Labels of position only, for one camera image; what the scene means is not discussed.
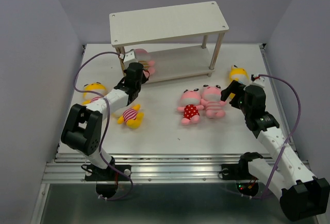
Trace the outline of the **pink frog toy orange stripes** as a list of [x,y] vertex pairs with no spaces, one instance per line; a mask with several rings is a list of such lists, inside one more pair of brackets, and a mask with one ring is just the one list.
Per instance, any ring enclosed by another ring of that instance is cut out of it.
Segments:
[[146,77],[155,73],[155,62],[151,59],[150,54],[144,49],[135,49],[135,56],[139,63],[144,67]]

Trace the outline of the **pink frog toy polka-dot dress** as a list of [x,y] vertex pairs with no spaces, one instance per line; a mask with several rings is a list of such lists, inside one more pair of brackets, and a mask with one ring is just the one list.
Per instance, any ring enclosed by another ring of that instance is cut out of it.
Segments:
[[179,100],[177,111],[183,114],[182,125],[197,124],[200,121],[200,110],[204,109],[201,104],[201,93],[198,88],[193,90],[186,89]]

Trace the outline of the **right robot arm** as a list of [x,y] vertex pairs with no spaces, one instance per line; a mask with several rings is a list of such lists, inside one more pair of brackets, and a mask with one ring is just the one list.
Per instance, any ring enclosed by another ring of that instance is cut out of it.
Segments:
[[263,88],[232,81],[222,91],[222,99],[230,94],[234,94],[230,105],[242,111],[247,128],[275,160],[270,166],[256,153],[245,154],[245,160],[237,165],[239,175],[244,178],[252,175],[264,183],[291,221],[324,214],[329,200],[329,182],[317,178],[286,142],[279,123],[266,111]]

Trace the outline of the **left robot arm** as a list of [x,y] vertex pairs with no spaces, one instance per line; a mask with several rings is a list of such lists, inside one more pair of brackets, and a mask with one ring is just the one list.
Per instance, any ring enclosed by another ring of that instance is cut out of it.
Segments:
[[185,87],[197,86],[196,81],[147,84],[135,100],[144,113],[142,124],[130,129],[115,118],[106,123],[106,114],[73,107],[69,124],[63,131],[63,144],[76,151],[97,152],[102,145],[110,155],[212,155],[242,152],[244,136],[248,134],[244,119],[236,109],[226,107],[226,116],[208,119],[202,113],[198,124],[184,126],[176,110]]

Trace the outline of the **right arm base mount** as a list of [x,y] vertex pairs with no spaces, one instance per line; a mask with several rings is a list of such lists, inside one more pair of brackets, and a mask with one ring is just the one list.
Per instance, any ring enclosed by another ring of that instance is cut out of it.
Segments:
[[264,181],[269,176],[269,166],[260,163],[247,162],[243,164],[222,164],[218,177],[223,180],[251,180],[253,178]]

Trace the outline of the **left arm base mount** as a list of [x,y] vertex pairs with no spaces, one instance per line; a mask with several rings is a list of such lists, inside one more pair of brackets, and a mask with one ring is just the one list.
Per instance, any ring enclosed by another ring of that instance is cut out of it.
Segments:
[[128,181],[128,178],[110,168],[99,169],[92,164],[83,164],[81,169],[85,172],[85,181]]

